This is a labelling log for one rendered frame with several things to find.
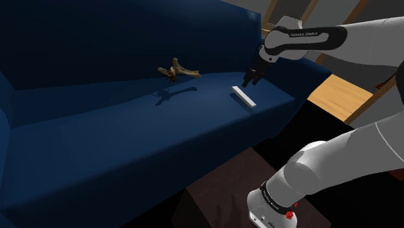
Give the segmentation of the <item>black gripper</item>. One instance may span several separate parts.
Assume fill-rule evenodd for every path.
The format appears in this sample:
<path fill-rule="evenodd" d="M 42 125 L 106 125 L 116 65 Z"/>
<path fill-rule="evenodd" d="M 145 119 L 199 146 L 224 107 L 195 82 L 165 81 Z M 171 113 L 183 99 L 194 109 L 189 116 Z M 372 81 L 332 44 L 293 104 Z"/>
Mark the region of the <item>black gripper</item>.
<path fill-rule="evenodd" d="M 255 86 L 262 79 L 262 75 L 266 73 L 270 66 L 272 66 L 271 62 L 268 62 L 260 56 L 257 57 L 249 66 L 247 73 L 243 77 L 243 83 L 241 86 L 247 87 L 250 81 L 252 81 L 252 85 Z"/>

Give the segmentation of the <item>white remote control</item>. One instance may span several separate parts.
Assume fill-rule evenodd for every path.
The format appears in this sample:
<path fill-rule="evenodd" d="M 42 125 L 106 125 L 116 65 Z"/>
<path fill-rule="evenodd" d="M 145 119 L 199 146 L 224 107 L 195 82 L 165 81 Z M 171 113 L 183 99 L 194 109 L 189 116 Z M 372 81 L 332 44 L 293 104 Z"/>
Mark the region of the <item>white remote control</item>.
<path fill-rule="evenodd" d="M 256 103 L 253 102 L 238 86 L 232 86 L 231 89 L 250 108 L 256 107 Z"/>

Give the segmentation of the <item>tan moth figure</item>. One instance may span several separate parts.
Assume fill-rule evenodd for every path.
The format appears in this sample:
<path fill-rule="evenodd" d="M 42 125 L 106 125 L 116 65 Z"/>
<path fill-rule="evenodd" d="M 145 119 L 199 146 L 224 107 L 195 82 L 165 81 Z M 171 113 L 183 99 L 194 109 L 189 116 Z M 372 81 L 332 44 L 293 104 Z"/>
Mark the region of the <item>tan moth figure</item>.
<path fill-rule="evenodd" d="M 172 64 L 173 65 L 169 69 L 165 69 L 162 67 L 157 68 L 157 70 L 165 75 L 166 79 L 169 79 L 170 82 L 180 82 L 180 80 L 177 78 L 178 74 L 183 74 L 194 78 L 201 78 L 199 71 L 185 69 L 184 67 L 180 66 L 177 58 L 173 58 Z"/>

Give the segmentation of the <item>wooden table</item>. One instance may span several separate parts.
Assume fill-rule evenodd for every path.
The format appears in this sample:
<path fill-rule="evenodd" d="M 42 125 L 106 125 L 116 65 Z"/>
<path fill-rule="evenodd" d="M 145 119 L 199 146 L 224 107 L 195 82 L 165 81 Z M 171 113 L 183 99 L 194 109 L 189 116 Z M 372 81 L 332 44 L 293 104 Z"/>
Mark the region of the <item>wooden table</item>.
<path fill-rule="evenodd" d="M 386 3 L 387 0 L 270 0 L 268 9 L 262 19 L 262 36 L 266 36 L 275 26 L 270 18 L 281 11 L 281 6 L 293 3 L 294 7 L 303 11 L 301 20 L 305 25 L 316 21 L 327 23 L 352 23 L 364 14 L 365 9 L 372 3 Z M 308 100 L 327 111 L 345 124 L 357 122 L 357 119 L 374 107 L 386 94 L 391 94 L 395 80 L 392 78 L 371 93 L 344 77 L 348 74 L 337 74 L 336 67 L 332 67 L 333 74 L 325 80 Z"/>

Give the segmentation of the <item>dark brown robot stand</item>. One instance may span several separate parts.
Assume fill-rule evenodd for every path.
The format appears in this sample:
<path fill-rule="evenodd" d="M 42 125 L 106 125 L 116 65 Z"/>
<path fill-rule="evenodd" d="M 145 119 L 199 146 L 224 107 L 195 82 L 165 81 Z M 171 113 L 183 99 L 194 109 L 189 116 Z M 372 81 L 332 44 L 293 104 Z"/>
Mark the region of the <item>dark brown robot stand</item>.
<path fill-rule="evenodd" d="M 257 228 L 247 195 L 276 170 L 248 148 L 186 187 L 172 216 L 175 228 Z"/>

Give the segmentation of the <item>dark blue sofa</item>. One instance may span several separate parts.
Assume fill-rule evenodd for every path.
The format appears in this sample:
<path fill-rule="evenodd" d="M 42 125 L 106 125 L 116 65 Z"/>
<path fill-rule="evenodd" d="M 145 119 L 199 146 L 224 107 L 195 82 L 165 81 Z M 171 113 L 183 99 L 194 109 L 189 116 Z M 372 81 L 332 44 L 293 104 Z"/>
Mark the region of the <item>dark blue sofa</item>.
<path fill-rule="evenodd" d="M 280 59 L 250 108 L 260 29 L 222 0 L 0 0 L 0 213 L 119 228 L 278 135 L 330 71 Z"/>

